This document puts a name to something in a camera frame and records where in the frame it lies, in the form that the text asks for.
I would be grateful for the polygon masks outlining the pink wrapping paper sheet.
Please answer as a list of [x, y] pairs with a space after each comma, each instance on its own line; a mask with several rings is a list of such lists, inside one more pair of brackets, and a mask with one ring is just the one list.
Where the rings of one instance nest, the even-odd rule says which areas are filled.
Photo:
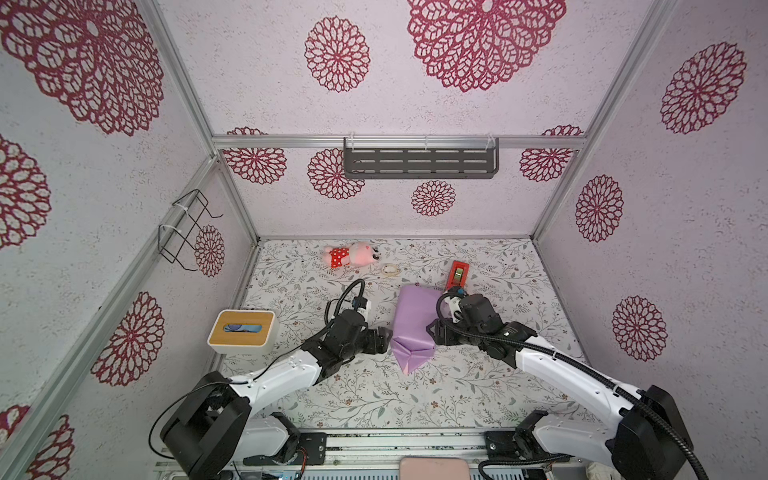
[[429, 362], [436, 344], [427, 327], [437, 319], [436, 305], [441, 292], [418, 285], [403, 286], [397, 296], [390, 347], [405, 375]]

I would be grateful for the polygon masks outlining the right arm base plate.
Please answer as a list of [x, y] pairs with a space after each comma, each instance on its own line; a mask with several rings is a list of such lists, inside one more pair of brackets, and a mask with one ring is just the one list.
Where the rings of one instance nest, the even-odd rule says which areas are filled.
[[510, 461], [513, 465], [534, 465], [570, 459], [566, 454], [545, 451], [533, 433], [527, 430], [487, 431], [484, 433], [484, 441], [491, 462]]

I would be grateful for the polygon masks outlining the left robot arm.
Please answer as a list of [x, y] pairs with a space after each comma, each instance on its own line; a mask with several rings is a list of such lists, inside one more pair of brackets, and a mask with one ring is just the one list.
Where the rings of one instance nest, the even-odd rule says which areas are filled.
[[261, 411], [333, 377], [361, 354], [386, 353], [391, 339], [391, 329], [371, 327], [362, 313], [345, 310], [261, 370], [231, 378], [206, 374], [165, 410], [160, 439], [190, 479], [215, 479], [232, 462], [305, 462], [300, 430], [282, 413]]

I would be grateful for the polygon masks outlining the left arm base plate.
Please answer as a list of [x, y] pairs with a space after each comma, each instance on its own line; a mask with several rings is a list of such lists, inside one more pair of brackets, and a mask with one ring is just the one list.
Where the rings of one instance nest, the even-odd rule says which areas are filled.
[[273, 456], [246, 457], [242, 464], [256, 466], [319, 466], [325, 463], [328, 435], [325, 432], [302, 432], [290, 437]]

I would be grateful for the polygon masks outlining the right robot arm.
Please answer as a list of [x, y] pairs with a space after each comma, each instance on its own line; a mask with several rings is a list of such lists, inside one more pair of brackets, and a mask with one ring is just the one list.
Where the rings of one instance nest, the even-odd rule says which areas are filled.
[[615, 380], [561, 352], [534, 329], [503, 321], [485, 296], [461, 288], [438, 297], [427, 331], [438, 345], [474, 345], [545, 381], [598, 420], [557, 420], [536, 410], [513, 430], [487, 436], [489, 457], [480, 472], [583, 459], [611, 467], [623, 479], [673, 479], [684, 465], [707, 478], [674, 398], [664, 389]]

